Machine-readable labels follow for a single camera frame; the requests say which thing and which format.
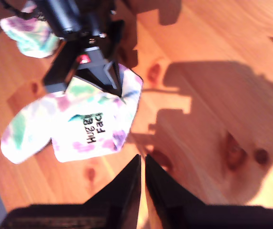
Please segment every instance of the wooden table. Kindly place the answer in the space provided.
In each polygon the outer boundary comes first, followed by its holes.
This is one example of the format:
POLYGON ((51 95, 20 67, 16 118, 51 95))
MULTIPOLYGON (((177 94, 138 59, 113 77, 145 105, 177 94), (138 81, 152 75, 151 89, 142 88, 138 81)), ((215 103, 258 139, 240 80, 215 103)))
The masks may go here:
MULTIPOLYGON (((82 203, 135 154, 147 153, 205 203, 273 208, 273 0, 118 0, 117 6, 115 18, 126 21, 120 57, 144 79, 123 150, 59 163, 47 146, 19 165, 0 151, 6 209, 82 203), (229 133, 245 153, 228 151, 229 133)), ((0 33, 0 136, 44 94, 38 82, 53 58, 23 56, 0 33)), ((154 217, 148 222, 142 184, 138 228, 157 228, 154 217)))

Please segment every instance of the black plastic part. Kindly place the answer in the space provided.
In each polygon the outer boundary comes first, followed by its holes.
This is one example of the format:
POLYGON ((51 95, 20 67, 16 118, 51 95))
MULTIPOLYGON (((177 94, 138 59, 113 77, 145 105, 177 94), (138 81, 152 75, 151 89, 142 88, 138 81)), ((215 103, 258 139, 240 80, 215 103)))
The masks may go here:
POLYGON ((10 212, 0 229, 135 229, 141 196, 141 158, 82 205, 32 205, 10 212))
POLYGON ((205 205, 170 177, 150 155, 146 156, 146 185, 164 229, 273 229, 273 209, 205 205))
POLYGON ((82 30, 80 12, 74 0, 34 0, 57 37, 78 38, 82 30))
POLYGON ((65 91, 68 86, 66 77, 70 70, 74 70, 78 55, 86 54, 91 62, 77 64, 75 76, 105 92, 121 97, 123 76, 119 73, 115 53, 123 28, 123 21, 115 21, 106 38, 84 37, 67 42, 43 80, 46 91, 49 93, 65 91), (89 44, 90 39, 94 39, 95 42, 89 44))

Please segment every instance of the wood knot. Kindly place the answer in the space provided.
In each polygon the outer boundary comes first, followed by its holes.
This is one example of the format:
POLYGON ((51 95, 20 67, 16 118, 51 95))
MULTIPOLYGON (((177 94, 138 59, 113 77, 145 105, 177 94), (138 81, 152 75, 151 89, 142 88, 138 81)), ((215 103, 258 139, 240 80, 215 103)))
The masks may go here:
POLYGON ((236 170, 246 161, 246 158, 247 153, 240 147, 234 137, 229 134, 225 149, 227 167, 230 170, 236 170))
POLYGON ((93 168, 88 168, 85 172, 85 177, 88 179, 90 182, 93 182, 95 179, 95 170, 93 168))
POLYGON ((38 93, 39 87, 37 83, 32 83, 31 84, 31 91, 36 95, 38 93))
POLYGON ((257 149, 254 153, 254 158, 260 165, 266 165, 269 161, 269 154, 265 149, 257 149))
POLYGON ((158 79, 161 73, 161 66, 156 63, 154 64, 148 71, 147 78, 152 84, 152 86, 156 86, 158 84, 158 79))
POLYGON ((167 172, 173 171, 171 160, 160 150, 154 149, 150 155, 167 172))

